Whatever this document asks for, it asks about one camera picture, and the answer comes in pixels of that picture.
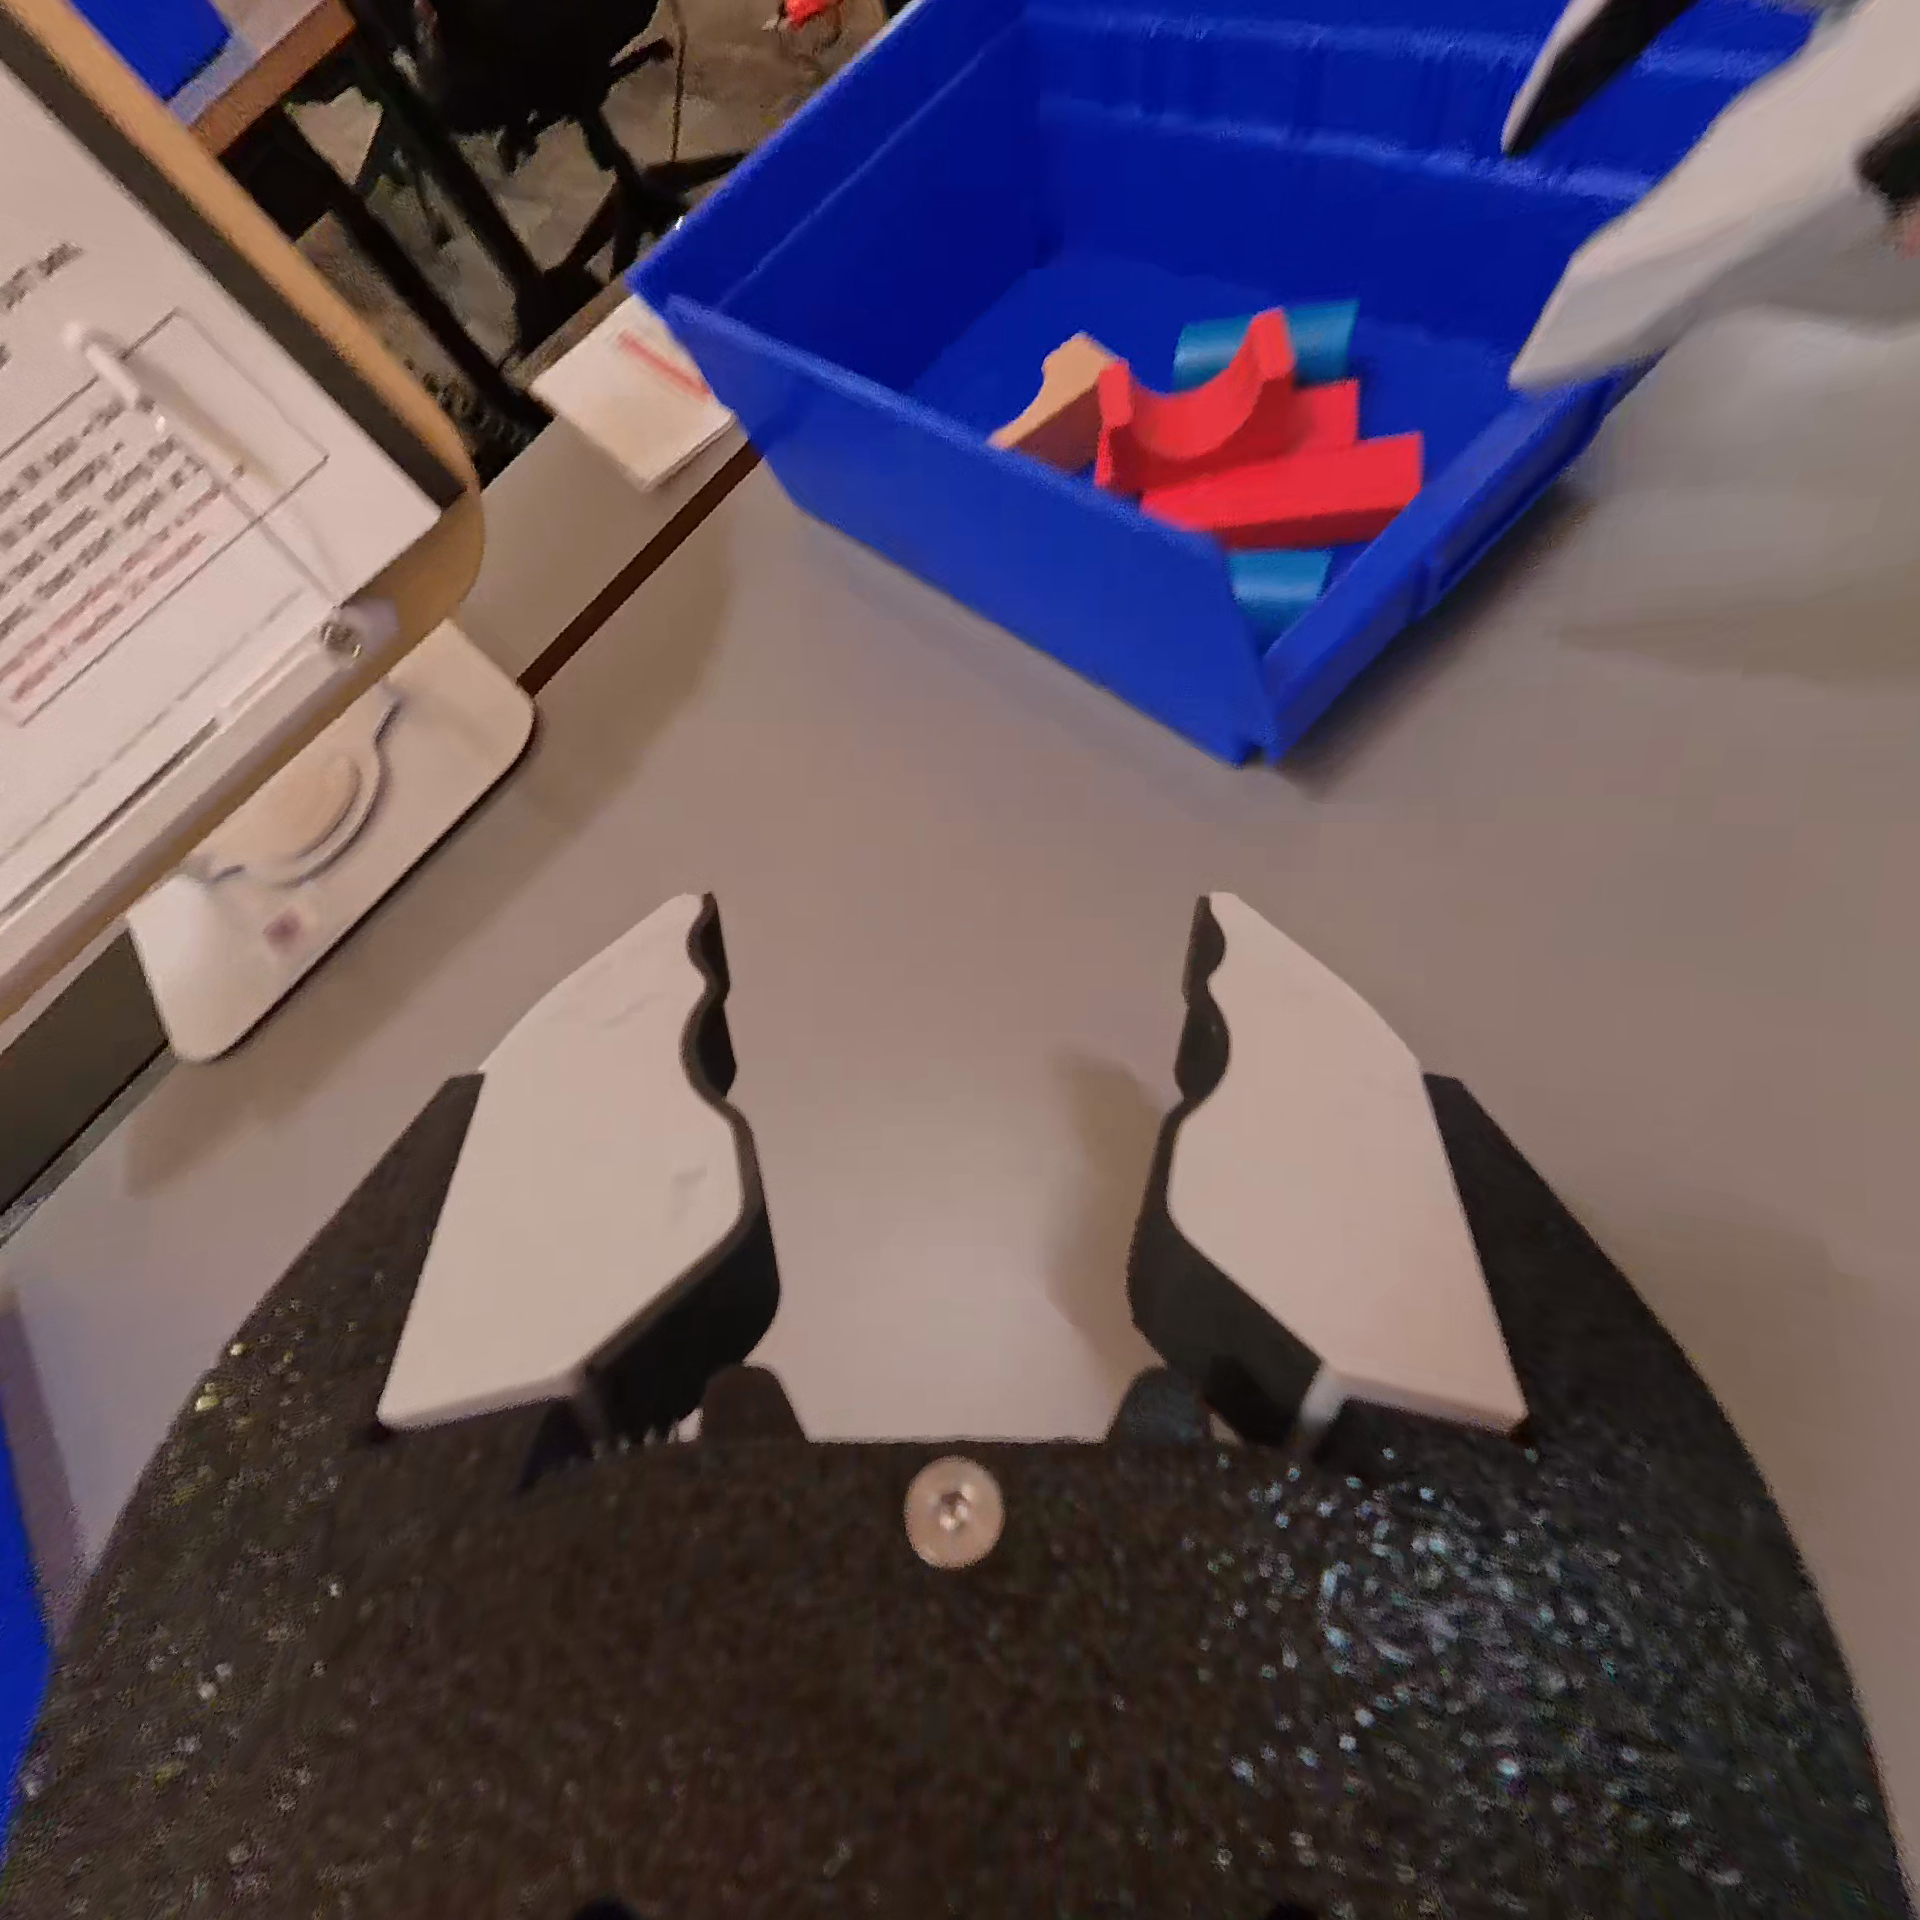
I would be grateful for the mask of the laminated paper sheet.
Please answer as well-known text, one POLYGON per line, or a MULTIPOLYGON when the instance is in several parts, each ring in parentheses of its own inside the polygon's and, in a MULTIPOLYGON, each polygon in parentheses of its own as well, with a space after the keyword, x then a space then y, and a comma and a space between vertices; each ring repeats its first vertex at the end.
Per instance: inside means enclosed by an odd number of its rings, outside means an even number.
POLYGON ((632 295, 538 371, 530 394, 638 489, 657 489, 736 433, 689 355, 632 295))

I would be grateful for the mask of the red wooden arch block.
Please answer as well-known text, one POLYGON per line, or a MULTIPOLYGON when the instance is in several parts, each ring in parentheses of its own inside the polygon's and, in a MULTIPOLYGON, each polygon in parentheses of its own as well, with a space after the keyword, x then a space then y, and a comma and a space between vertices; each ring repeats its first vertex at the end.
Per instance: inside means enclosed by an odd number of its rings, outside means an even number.
POLYGON ((1301 449, 1309 419, 1281 308, 1249 319, 1227 365, 1186 392, 1152 392, 1121 362, 1094 379, 1094 482, 1118 497, 1208 477, 1301 449))

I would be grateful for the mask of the wooden board document stand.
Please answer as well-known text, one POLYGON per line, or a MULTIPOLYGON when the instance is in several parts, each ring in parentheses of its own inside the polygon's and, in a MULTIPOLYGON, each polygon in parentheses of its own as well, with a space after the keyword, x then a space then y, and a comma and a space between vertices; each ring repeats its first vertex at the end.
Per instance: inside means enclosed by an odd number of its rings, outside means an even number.
POLYGON ((175 1055, 240 1043, 520 760, 535 705, 453 621, 485 552, 459 433, 250 197, 70 5, 3 5, 81 101, 322 337, 461 485, 437 527, 173 761, 16 912, 3 1024, 127 930, 175 1055), (255 937, 280 904, 317 949, 274 965, 255 937))

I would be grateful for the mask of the tan wooden arch block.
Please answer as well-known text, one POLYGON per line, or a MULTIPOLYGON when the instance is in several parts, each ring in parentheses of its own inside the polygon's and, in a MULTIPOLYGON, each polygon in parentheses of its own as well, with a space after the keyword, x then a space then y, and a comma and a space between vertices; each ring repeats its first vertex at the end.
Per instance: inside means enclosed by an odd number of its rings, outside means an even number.
POLYGON ((1097 460, 1098 379, 1126 362, 1085 332, 1045 355, 1035 397, 989 433, 989 447, 1013 451, 1057 473, 1077 475, 1097 460))

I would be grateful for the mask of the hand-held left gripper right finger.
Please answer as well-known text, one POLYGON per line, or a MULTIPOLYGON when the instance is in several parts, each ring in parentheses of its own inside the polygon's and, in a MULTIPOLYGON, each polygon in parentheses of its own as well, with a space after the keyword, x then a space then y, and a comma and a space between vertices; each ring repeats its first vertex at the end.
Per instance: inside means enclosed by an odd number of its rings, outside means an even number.
POLYGON ((1177 1100, 1126 1256, 1126 1305, 1239 1441, 1349 1409, 1507 1441, 1528 1421, 1423 1071, 1233 893, 1202 893, 1177 1100))

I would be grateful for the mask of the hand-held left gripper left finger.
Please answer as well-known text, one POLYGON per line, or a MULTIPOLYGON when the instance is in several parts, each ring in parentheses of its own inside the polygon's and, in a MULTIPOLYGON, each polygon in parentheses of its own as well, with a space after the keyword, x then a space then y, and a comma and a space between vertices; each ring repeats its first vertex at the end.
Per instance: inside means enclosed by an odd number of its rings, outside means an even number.
POLYGON ((640 1442, 695 1418, 778 1305, 733 1081, 717 900, 672 897, 481 1063, 378 1427, 568 1409, 640 1442))

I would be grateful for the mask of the black office chair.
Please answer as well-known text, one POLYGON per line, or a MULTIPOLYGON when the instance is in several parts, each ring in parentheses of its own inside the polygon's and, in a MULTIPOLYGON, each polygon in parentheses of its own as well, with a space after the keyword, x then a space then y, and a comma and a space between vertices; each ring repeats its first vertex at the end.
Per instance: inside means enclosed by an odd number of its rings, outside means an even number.
POLYGON ((657 2, 413 2, 416 73, 453 133, 537 138, 650 63, 657 2))

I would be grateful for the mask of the printed instruction sheet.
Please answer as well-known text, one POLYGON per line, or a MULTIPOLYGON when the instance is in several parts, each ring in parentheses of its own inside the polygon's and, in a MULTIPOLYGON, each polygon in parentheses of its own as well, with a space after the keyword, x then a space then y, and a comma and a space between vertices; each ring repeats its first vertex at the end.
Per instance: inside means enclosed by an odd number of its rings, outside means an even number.
POLYGON ((1 304, 11 914, 461 485, 18 31, 1 304))

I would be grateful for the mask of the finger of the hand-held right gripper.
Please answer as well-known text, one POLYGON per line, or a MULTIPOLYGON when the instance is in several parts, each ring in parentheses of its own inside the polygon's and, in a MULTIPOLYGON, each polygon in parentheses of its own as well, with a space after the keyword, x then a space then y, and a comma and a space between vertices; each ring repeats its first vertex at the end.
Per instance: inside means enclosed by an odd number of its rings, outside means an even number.
POLYGON ((1530 153, 1623 76, 1694 2, 1568 2, 1501 128, 1501 155, 1530 153))
POLYGON ((1543 394, 1648 363, 1706 320, 1917 320, 1917 5, 1816 5, 1667 177, 1568 261, 1511 365, 1543 394))

